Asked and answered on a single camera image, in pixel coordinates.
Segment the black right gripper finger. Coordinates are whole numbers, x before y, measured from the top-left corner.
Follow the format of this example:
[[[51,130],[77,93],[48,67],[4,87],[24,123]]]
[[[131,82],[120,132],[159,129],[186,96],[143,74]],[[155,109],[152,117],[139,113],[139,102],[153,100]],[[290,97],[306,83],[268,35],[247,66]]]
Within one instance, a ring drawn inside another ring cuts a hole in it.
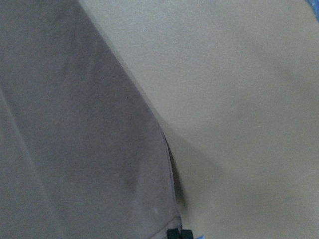
[[[166,231],[167,239],[193,239],[191,230],[169,229]]]

